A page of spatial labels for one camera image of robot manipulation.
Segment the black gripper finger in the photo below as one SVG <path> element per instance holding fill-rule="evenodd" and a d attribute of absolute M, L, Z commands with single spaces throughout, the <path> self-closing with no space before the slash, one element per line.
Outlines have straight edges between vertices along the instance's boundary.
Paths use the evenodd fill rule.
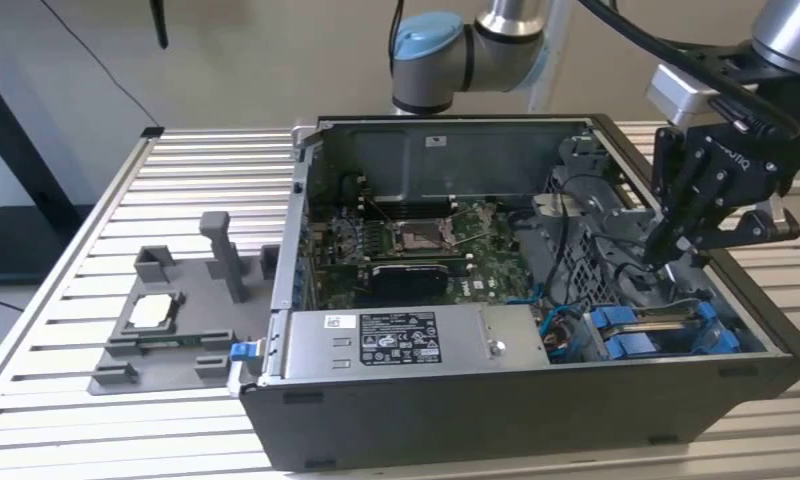
<path fill-rule="evenodd" d="M 686 141 L 683 132 L 663 127 L 655 133 L 651 191 L 659 202 L 660 220 L 646 243 L 643 262 L 664 264 L 682 256 L 676 242 L 691 228 L 687 212 L 684 181 L 679 175 L 686 170 Z"/>
<path fill-rule="evenodd" d="M 714 250 L 794 240 L 799 235 L 800 223 L 787 209 L 782 211 L 780 221 L 775 221 L 762 210 L 750 210 L 731 230 L 722 229 L 719 222 L 706 217 L 690 230 L 676 235 L 674 241 L 676 243 L 684 237 L 698 250 Z M 680 248 L 675 243 L 664 254 L 664 262 L 678 260 L 688 250 L 688 247 Z"/>

